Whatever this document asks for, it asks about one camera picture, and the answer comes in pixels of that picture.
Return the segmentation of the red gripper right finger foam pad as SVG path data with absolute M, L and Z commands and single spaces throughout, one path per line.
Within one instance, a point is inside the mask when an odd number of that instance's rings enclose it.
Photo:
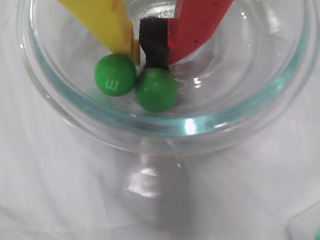
M 174 16 L 140 20 L 139 43 L 145 68 L 168 69 L 204 45 L 214 34 L 231 0 L 178 0 Z

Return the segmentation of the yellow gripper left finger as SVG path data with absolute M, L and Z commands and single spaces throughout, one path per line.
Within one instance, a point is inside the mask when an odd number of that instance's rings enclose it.
M 112 53 L 129 56 L 136 66 L 141 64 L 140 43 L 134 37 L 125 0 L 61 0 L 60 3 Z

